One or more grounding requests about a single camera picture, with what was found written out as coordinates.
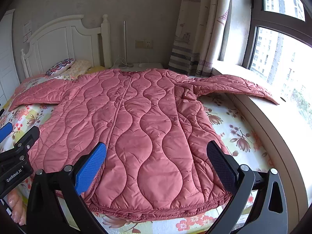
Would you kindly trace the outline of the person's left hand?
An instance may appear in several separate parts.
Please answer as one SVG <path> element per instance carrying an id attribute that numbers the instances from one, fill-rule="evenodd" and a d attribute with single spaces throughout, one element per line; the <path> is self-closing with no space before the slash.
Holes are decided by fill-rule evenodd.
<path id="1" fill-rule="evenodd" d="M 13 189 L 7 195 L 8 205 L 12 209 L 12 216 L 11 218 L 13 221 L 20 226 L 26 224 L 26 211 L 23 205 L 23 198 L 18 193 L 17 189 Z"/>

